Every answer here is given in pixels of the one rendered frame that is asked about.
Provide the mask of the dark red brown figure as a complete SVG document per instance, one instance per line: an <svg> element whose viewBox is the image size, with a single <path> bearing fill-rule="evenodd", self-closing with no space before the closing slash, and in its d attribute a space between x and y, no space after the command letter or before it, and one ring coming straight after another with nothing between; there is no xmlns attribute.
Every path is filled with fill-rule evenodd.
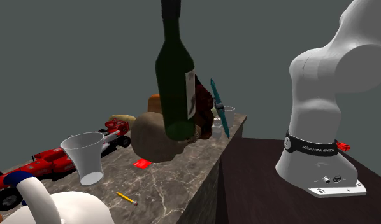
<svg viewBox="0 0 381 224"><path fill-rule="evenodd" d="M195 76L196 113L195 123L200 128L200 139L209 139L212 136L214 115L212 113L213 97Z"/></svg>

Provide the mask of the dark green wine bottle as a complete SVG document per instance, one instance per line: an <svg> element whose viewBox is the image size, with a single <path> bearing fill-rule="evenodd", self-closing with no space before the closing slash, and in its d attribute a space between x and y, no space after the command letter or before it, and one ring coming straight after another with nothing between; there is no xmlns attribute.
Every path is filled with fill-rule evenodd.
<svg viewBox="0 0 381 224"><path fill-rule="evenodd" d="M180 38L181 0L161 0L164 43L155 62L166 135L174 141L195 131L195 65Z"/></svg>

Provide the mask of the small white bottle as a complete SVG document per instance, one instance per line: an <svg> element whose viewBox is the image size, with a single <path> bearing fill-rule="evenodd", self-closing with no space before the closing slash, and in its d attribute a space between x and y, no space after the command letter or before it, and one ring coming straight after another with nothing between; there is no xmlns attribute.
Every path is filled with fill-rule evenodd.
<svg viewBox="0 0 381 224"><path fill-rule="evenodd" d="M220 139L222 137L222 122L220 117L215 117L213 119L212 137L215 139Z"/></svg>

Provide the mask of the orange brown bread loaf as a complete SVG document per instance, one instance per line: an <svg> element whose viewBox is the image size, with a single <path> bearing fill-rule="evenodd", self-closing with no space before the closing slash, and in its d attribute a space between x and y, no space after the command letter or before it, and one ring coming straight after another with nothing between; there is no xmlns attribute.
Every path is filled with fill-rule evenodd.
<svg viewBox="0 0 381 224"><path fill-rule="evenodd" d="M162 114L161 100L159 94L153 94L149 97L147 111Z"/></svg>

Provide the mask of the white plain cup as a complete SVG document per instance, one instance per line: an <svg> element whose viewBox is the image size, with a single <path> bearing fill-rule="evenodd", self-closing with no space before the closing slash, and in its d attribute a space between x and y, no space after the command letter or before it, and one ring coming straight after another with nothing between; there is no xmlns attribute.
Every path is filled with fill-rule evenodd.
<svg viewBox="0 0 381 224"><path fill-rule="evenodd" d="M224 106L226 122L229 128L233 126L235 110L236 108L232 106Z"/></svg>

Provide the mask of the brown round bread loaf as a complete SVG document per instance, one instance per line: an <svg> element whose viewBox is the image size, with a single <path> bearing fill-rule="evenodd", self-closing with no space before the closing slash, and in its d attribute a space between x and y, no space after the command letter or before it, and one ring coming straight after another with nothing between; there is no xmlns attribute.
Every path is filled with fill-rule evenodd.
<svg viewBox="0 0 381 224"><path fill-rule="evenodd" d="M131 146L135 154L153 163L171 161L184 148L195 143L201 135L201 128L195 126L193 136L184 141L174 141L166 136L163 116L156 112L141 114L131 126Z"/></svg>

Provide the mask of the tan potato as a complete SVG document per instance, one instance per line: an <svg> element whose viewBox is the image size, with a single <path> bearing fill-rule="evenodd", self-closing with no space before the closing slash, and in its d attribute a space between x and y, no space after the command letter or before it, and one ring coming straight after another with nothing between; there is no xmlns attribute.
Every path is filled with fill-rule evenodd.
<svg viewBox="0 0 381 224"><path fill-rule="evenodd" d="M131 116L131 115L111 115L111 117L109 117L108 121L111 121L115 118L118 120L122 120L124 122L128 122L129 123L129 129L132 128L133 123L136 120L136 118L134 116Z"/></svg>

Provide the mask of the small red card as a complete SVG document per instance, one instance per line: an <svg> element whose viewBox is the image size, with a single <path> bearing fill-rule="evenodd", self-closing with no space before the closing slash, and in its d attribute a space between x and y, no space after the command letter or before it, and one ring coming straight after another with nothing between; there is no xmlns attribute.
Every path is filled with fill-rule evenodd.
<svg viewBox="0 0 381 224"><path fill-rule="evenodd" d="M152 164L151 161L148 161L148 160L141 158L138 161L136 161L133 165L137 168L140 168L140 169L146 169L151 164Z"/></svg>

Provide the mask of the yellow pencil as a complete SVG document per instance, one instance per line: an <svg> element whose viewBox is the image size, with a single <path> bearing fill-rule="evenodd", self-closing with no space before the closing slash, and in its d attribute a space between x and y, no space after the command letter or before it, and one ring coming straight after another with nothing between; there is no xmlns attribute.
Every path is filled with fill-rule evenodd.
<svg viewBox="0 0 381 224"><path fill-rule="evenodd" d="M120 193L120 192L115 192L119 197L125 199L126 201L130 202L131 204L133 204L134 206L137 206L138 203L133 200L133 199L130 199L129 197L125 196L124 194Z"/></svg>

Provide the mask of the white flared cup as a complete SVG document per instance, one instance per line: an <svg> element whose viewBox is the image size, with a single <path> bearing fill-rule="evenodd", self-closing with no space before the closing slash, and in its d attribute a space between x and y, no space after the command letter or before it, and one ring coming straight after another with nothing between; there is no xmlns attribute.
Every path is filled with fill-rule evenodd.
<svg viewBox="0 0 381 224"><path fill-rule="evenodd" d="M71 136L60 145L75 165L82 186L94 185L104 176L101 164L103 143L102 133L86 132Z"/></svg>

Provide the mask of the dark brown robot stand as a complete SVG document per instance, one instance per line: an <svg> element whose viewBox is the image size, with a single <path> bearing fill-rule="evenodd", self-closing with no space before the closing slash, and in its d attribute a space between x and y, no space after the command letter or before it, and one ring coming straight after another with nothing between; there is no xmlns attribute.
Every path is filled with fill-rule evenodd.
<svg viewBox="0 0 381 224"><path fill-rule="evenodd" d="M317 198L275 170L283 142L230 140L221 155L216 224L381 224L381 177L349 157L363 196Z"/></svg>

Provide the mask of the red toy race car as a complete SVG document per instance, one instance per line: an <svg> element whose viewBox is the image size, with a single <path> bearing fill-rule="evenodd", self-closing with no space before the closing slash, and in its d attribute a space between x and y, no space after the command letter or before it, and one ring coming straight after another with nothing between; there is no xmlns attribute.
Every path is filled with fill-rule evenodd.
<svg viewBox="0 0 381 224"><path fill-rule="evenodd" d="M104 143L101 156L104 157L117 149L117 146L126 148L131 143L131 138L126 136L130 131L131 123L115 118L105 123L106 128L100 133L113 137ZM30 172L39 180L52 179L57 181L76 171L74 164L60 147L43 151L32 156L32 162L18 167L17 170ZM6 174L0 171L0 211L9 211L23 203L19 191L11 185L3 183Z"/></svg>

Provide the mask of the white teapot with blue tip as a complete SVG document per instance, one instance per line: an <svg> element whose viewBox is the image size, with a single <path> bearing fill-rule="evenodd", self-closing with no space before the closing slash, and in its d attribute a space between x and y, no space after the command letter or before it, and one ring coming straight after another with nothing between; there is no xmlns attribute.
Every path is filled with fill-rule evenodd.
<svg viewBox="0 0 381 224"><path fill-rule="evenodd" d="M115 224L105 203L89 193L49 194L38 178L25 171L9 173L3 183L16 187L26 205L1 224Z"/></svg>

